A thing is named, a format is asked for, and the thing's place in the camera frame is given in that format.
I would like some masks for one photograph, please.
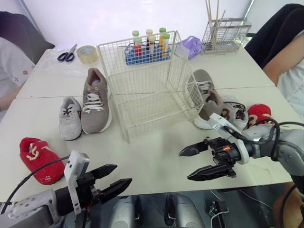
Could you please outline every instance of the purple plastic bag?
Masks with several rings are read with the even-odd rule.
[[[189,36],[182,41],[182,44],[180,42],[177,43],[175,54],[179,57],[186,57],[188,60],[192,59],[203,50],[200,39],[195,36]]]

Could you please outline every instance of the blue scissors handle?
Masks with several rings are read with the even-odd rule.
[[[62,62],[62,61],[66,61],[66,62],[70,62],[74,59],[74,54],[73,53],[62,53],[60,56],[58,56],[57,60]]]

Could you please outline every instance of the tape roll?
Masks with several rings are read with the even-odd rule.
[[[98,59],[96,48],[94,46],[82,46],[78,48],[76,52],[82,63],[93,63]]]

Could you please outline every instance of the red slipper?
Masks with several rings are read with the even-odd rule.
[[[59,159],[59,157],[48,147],[46,141],[36,138],[24,138],[20,142],[20,158],[33,172],[42,165]],[[58,181],[63,176],[65,166],[62,161],[51,164],[36,174],[34,177],[41,184],[50,185]]]
[[[248,128],[256,122],[271,118],[271,110],[266,104],[254,104],[248,109],[249,121]],[[274,124],[272,121],[264,121],[260,124]]]

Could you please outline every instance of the white wire basket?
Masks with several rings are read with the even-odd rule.
[[[203,53],[237,52],[251,24],[247,18],[224,18],[208,22],[202,39]]]
[[[177,31],[167,33],[170,51],[163,52],[167,55],[160,61],[128,65],[125,50],[133,45],[132,38],[97,46],[128,142],[178,121],[192,121],[203,106],[187,59],[174,54],[180,36]],[[160,34],[154,35],[159,40]]]

